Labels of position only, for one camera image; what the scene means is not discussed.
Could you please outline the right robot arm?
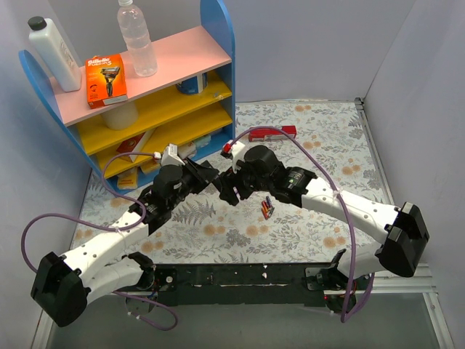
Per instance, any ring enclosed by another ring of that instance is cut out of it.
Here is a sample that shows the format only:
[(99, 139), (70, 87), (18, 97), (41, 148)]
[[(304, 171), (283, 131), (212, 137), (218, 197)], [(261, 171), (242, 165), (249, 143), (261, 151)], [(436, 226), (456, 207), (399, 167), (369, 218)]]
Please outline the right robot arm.
[(226, 143), (222, 155), (232, 166), (216, 184), (220, 198), (233, 206), (252, 193), (267, 192), (276, 201), (326, 214), (345, 222), (348, 218), (374, 242), (345, 251), (329, 270), (330, 283), (347, 288), (355, 278), (388, 270), (410, 278), (416, 272), (429, 241), (421, 210), (410, 202), (401, 207), (381, 204), (346, 190), (336, 194), (330, 184), (301, 167), (285, 167), (264, 145), (252, 148)]

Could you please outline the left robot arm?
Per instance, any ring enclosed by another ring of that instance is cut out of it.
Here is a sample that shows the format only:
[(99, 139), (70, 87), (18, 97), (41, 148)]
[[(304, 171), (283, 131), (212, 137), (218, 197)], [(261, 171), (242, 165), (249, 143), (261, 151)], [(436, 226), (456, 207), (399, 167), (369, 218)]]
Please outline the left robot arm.
[(136, 253), (117, 263), (127, 246), (144, 239), (171, 219), (176, 206), (208, 187), (219, 172), (208, 162), (187, 159), (183, 165), (162, 166), (124, 214), (86, 243), (57, 255), (44, 256), (36, 271), (31, 297), (59, 327), (72, 324), (94, 300), (134, 286), (148, 290), (154, 283), (150, 258)]

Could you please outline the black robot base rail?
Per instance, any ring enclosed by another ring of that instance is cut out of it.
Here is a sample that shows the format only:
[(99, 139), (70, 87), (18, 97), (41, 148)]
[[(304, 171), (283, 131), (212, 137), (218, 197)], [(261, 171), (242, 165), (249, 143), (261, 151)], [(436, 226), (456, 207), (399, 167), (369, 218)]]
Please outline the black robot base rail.
[(368, 277), (354, 281), (346, 295), (347, 280), (330, 263), (165, 264), (155, 267), (142, 285), (127, 293), (147, 294), (156, 301), (178, 305), (296, 304), (324, 307), (340, 313), (346, 302), (352, 310), (361, 303)]

